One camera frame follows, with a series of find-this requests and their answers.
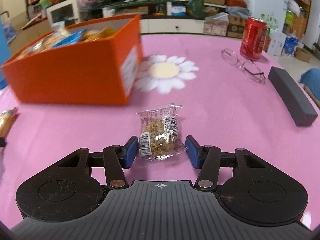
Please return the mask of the clear oat bar pack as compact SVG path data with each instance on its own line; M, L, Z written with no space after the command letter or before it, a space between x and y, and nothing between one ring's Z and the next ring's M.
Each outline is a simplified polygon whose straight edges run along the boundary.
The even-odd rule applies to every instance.
M165 160L184 152L187 147L178 133L177 110L181 105L138 112L140 118L139 156L146 160Z

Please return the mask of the clear bag of small cookies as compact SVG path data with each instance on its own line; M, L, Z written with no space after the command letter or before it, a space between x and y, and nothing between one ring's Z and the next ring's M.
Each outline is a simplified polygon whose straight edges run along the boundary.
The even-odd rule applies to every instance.
M19 60L28 55L49 50L54 45L58 44L60 41L64 40L65 38L68 38L69 36L71 36L71 32L64 27L61 27L53 31L52 33L48 34L46 37L40 39L35 44L32 44L31 46L27 47L24 51L22 51L18 55L16 59Z

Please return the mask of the orange storage box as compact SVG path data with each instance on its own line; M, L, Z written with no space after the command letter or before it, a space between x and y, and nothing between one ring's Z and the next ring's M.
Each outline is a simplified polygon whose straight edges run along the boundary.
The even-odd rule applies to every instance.
M110 37L51 48L2 65L20 102L120 106L128 103L141 62L140 15L118 15L67 26L116 32Z

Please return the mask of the eyeglasses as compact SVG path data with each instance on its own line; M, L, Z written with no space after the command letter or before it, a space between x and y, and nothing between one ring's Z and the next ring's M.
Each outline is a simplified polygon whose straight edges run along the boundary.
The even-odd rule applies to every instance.
M265 83L266 77L264 72L252 60L241 61L234 51L227 48L221 51L221 57L231 66L234 66L243 74L247 75L254 82L260 84Z

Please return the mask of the brown chocolate cookie pack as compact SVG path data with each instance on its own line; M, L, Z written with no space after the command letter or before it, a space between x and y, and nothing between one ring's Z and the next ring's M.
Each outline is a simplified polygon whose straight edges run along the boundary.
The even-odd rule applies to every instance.
M18 108L6 109L1 112L0 116L0 136L6 138L12 124L18 117Z

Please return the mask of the blue snack pack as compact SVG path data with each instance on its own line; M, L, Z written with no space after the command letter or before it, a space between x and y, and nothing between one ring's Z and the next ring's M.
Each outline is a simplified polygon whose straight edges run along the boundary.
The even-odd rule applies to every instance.
M86 32L86 29L82 29L80 31L77 31L77 32L73 33L72 35L64 38L63 40L57 42L57 44L53 45L52 48L76 44L76 43L82 41L85 32Z

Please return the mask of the blue chair seat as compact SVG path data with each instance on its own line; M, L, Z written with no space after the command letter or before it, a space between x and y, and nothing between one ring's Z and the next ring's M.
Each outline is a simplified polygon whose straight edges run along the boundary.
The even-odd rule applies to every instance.
M317 100L320 99L320 69L312 68L300 77L300 83L306 85Z

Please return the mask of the red soda can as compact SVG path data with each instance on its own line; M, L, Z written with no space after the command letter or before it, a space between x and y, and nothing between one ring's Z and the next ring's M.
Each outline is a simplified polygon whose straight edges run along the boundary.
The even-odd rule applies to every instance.
M262 55L266 33L267 24L263 20L249 17L245 24L240 54L252 60L259 60Z

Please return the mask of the white TV cabinet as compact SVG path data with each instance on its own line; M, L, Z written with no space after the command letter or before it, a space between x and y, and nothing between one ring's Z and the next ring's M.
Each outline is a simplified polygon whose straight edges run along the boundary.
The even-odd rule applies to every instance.
M142 34L203 34L204 20L158 18L140 21Z

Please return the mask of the white chest freezer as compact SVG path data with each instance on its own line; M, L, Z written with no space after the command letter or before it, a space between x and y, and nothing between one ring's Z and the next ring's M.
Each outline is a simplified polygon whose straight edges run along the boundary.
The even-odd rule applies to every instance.
M253 18L261 19L272 31L283 31L289 0L244 0Z

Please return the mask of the blue thermos jug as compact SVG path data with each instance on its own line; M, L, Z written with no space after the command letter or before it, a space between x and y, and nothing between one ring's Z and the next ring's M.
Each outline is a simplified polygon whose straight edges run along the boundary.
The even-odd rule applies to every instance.
M9 47L7 45L7 39L5 36L3 25L0 24L0 66L2 66L3 63L5 61L7 61L10 57L11 57L11 53L10 53ZM3 89L8 85L8 83L5 79L2 67L1 67L1 71L0 71L0 82L1 82L0 89Z

